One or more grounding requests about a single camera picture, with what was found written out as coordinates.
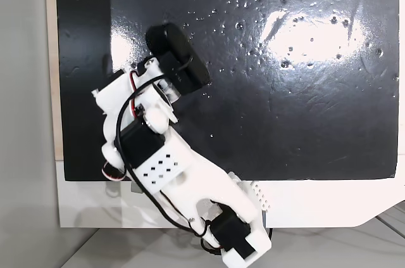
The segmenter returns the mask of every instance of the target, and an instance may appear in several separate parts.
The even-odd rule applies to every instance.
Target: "perforated panel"
[[[169,128],[166,143],[135,170],[135,175],[152,194],[160,191],[193,162],[190,146]]]

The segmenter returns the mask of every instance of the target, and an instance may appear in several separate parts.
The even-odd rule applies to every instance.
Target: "screw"
[[[152,59],[149,59],[147,62],[146,62],[146,64],[145,64],[145,66],[149,66],[149,65],[151,65],[153,63],[153,60]]]

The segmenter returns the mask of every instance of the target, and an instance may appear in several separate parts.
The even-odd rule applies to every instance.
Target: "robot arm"
[[[171,127],[170,122],[177,123],[171,103],[207,84],[209,74],[176,26],[151,30],[147,42],[157,58],[141,64],[138,72],[115,73],[107,86],[93,92],[106,114],[103,155],[121,178],[129,171],[147,195],[163,208],[175,209],[193,233],[220,250],[229,268],[248,267],[271,248],[262,221],[268,201],[258,183],[228,175],[193,151]],[[210,220],[197,209],[202,201]]]

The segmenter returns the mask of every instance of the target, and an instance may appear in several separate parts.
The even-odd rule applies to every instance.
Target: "white base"
[[[65,181],[56,163],[61,227],[172,227],[130,182]],[[369,181],[261,181],[267,227],[355,227],[405,200],[405,156],[396,178]]]

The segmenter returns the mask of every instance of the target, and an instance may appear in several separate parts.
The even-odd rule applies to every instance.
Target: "glossy black surface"
[[[399,0],[107,2],[115,70],[149,54],[151,25],[184,27],[212,84],[174,104],[176,130],[225,170],[263,180],[395,174]],[[58,0],[68,180],[100,179],[102,116],[87,92],[103,79],[105,7]]]

